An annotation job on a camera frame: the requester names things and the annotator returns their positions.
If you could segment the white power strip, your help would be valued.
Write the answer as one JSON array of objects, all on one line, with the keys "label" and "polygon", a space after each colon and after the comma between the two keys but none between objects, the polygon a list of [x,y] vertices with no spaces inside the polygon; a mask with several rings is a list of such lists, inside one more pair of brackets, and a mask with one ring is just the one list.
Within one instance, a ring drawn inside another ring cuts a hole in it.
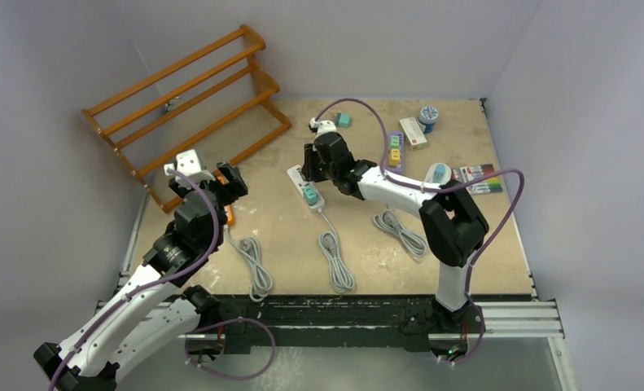
[{"label": "white power strip", "polygon": [[325,199],[313,182],[308,182],[302,178],[301,166],[294,165],[287,169],[287,175],[299,192],[304,204],[311,211],[320,213],[325,206]]}]

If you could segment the yellow charger plug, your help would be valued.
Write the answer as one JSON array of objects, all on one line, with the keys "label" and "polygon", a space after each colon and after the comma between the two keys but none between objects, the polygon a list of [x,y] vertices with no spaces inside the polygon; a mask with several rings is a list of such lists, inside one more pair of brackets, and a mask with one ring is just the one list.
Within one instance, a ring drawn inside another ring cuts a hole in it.
[{"label": "yellow charger plug", "polygon": [[392,148],[388,153],[388,166],[400,167],[401,166],[401,150]]}]

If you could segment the purple power strip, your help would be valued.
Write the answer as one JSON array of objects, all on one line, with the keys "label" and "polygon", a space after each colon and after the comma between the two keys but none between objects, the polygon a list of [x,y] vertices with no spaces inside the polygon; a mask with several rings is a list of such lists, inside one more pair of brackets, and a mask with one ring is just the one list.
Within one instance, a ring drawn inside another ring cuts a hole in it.
[{"label": "purple power strip", "polygon": [[386,170],[395,174],[403,174],[404,171],[404,135],[399,131],[388,133],[388,153]]}]

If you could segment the green charger plug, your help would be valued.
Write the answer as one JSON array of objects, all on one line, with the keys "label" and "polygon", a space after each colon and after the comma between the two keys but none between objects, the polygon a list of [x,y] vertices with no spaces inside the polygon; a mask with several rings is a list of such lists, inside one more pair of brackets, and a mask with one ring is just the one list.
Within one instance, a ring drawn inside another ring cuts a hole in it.
[{"label": "green charger plug", "polygon": [[403,146],[403,138],[400,135],[392,135],[390,138],[391,148],[401,149]]}]

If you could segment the dark blue charger plug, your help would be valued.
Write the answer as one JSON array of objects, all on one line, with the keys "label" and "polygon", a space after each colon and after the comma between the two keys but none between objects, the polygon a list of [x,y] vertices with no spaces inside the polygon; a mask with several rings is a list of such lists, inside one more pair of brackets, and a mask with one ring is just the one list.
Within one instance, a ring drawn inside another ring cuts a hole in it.
[{"label": "dark blue charger plug", "polygon": [[319,194],[317,189],[314,186],[312,185],[305,186],[302,189],[302,192],[303,192],[305,202],[307,203],[308,206],[313,207],[319,202]]}]

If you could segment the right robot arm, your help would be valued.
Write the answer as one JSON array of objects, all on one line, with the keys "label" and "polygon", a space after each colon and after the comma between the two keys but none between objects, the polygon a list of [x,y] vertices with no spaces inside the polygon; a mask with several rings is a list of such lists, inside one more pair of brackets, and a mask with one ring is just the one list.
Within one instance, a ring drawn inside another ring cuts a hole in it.
[{"label": "right robot arm", "polygon": [[489,224],[460,182],[452,179],[444,189],[428,190],[373,161],[356,159],[335,131],[304,145],[301,174],[308,182],[329,181],[344,195],[386,204],[418,218],[440,263],[435,324],[451,332],[464,323],[467,265],[483,247]]}]

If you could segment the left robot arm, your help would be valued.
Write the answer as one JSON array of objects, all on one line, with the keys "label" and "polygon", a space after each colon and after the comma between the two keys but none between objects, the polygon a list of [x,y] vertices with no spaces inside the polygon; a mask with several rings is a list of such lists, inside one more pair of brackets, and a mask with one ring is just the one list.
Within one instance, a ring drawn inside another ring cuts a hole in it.
[{"label": "left robot arm", "polygon": [[114,390],[141,362],[179,335],[208,333],[219,322],[214,298],[189,288],[168,307],[159,304],[191,278],[223,243],[225,207],[248,194],[239,168],[217,165],[219,178],[203,169],[166,165],[182,202],[166,231],[151,246],[125,285],[84,326],[59,343],[46,342],[34,359],[50,390]]}]

